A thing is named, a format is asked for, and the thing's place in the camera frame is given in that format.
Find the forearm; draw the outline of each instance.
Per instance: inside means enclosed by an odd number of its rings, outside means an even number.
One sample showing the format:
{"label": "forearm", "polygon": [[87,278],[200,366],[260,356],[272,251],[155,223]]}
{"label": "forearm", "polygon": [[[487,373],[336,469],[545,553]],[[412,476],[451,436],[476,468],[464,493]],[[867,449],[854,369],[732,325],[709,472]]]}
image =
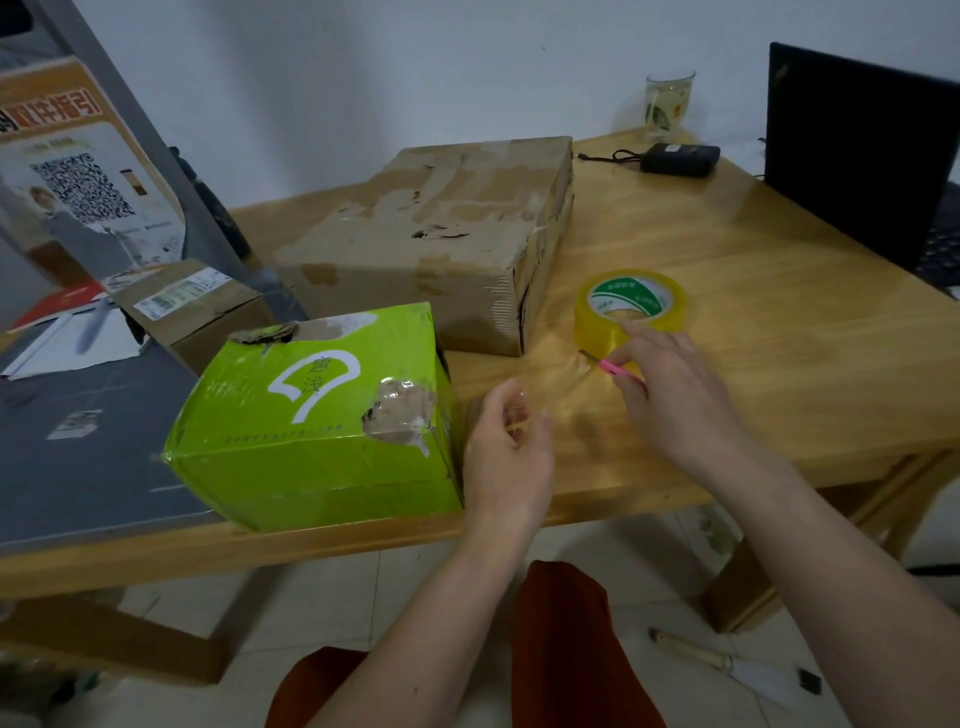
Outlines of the forearm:
{"label": "forearm", "polygon": [[955,724],[957,616],[777,455],[758,449],[705,478],[743,528],[854,724]]}
{"label": "forearm", "polygon": [[311,728],[451,724],[522,557],[506,541],[458,542]]}

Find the small cardboard box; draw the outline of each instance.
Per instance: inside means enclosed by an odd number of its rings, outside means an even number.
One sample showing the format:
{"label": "small cardboard box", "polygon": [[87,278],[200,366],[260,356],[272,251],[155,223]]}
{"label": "small cardboard box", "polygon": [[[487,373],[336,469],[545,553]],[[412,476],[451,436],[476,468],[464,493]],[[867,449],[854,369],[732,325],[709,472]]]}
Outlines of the small cardboard box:
{"label": "small cardboard box", "polygon": [[179,260],[111,296],[196,375],[234,331],[276,324],[263,297],[199,260]]}
{"label": "small cardboard box", "polygon": [[428,301],[447,349],[519,356],[573,202],[571,139],[404,149],[276,251],[312,317]]}
{"label": "small cardboard box", "polygon": [[453,396],[428,303],[238,332],[164,459],[204,502],[277,531],[459,510]]}

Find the red book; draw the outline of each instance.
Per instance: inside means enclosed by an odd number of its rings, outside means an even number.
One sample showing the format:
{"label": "red book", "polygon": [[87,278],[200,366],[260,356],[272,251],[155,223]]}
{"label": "red book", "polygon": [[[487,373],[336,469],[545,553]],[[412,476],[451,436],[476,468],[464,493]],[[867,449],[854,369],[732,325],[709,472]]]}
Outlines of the red book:
{"label": "red book", "polygon": [[104,287],[96,280],[88,280],[86,283],[75,285],[72,288],[51,293],[46,298],[40,299],[39,303],[14,321],[12,326],[7,329],[7,333],[16,333],[22,328],[36,326],[44,321],[52,321],[64,313],[86,311],[93,308],[97,301],[106,294]]}

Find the green box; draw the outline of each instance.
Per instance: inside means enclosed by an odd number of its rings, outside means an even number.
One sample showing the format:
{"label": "green box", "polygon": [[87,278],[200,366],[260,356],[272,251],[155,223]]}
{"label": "green box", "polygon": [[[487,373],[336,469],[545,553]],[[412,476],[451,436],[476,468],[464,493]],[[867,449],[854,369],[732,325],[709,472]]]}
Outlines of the green box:
{"label": "green box", "polygon": [[194,388],[164,460],[256,531],[461,505],[453,396],[429,303],[233,334]]}

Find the roll of tape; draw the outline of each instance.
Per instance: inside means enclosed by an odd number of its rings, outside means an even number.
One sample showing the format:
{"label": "roll of tape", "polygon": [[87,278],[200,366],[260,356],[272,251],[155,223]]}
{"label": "roll of tape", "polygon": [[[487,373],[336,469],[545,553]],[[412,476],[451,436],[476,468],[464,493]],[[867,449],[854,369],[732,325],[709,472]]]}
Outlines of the roll of tape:
{"label": "roll of tape", "polygon": [[621,322],[678,331],[686,324],[686,310],[686,293],[675,280],[638,268],[609,271],[577,291],[573,335],[579,349],[602,359],[627,340]]}

